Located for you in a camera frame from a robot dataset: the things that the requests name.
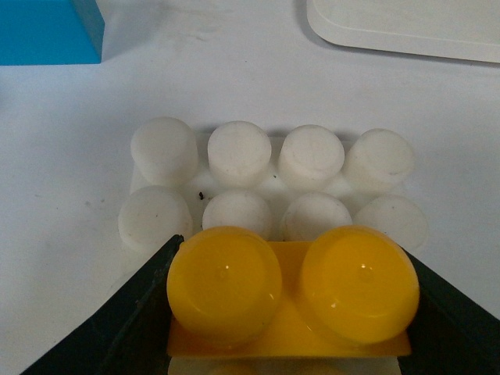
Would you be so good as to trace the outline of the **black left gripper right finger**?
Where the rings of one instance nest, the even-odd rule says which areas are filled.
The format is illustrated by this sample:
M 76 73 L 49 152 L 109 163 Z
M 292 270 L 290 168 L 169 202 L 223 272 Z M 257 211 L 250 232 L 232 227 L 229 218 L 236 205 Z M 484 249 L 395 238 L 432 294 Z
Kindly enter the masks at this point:
M 408 328 L 403 374 L 498 374 L 499 320 L 413 255 L 420 303 Z

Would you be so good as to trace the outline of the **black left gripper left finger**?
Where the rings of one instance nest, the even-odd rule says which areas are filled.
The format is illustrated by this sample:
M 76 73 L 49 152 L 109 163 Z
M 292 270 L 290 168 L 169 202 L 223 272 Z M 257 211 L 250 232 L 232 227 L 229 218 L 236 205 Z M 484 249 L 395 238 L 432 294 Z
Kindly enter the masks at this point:
M 167 241 L 97 312 L 26 374 L 165 374 L 171 311 L 166 275 L 183 237 Z

